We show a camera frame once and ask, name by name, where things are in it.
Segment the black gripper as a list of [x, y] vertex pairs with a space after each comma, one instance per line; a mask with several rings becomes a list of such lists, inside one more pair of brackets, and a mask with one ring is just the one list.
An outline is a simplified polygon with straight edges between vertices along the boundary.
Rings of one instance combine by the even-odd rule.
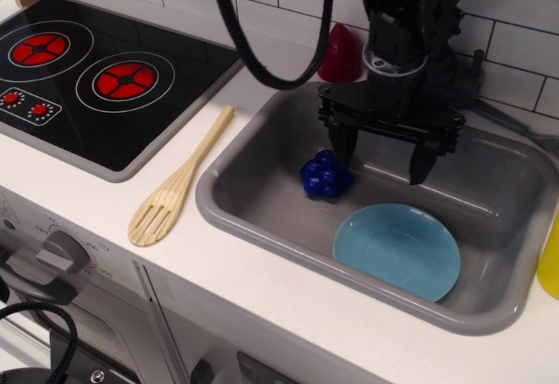
[[429, 63], [408, 74], [371, 71], [362, 82], [320, 86], [319, 119], [336, 159], [350, 164], [361, 131], [411, 142], [410, 185], [423, 183], [438, 155], [455, 151], [465, 122], [448, 99], [457, 72], [455, 63]]

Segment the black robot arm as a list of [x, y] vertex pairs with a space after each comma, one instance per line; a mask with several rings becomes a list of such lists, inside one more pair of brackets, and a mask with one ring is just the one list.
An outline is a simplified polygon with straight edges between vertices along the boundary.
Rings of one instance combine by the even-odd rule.
[[452, 110], [458, 64], [448, 45], [463, 17], [456, 0], [363, 0], [369, 37], [363, 82], [323, 86], [319, 115], [336, 158], [349, 164], [359, 132], [415, 148], [410, 183], [423, 183], [456, 148], [464, 117]]

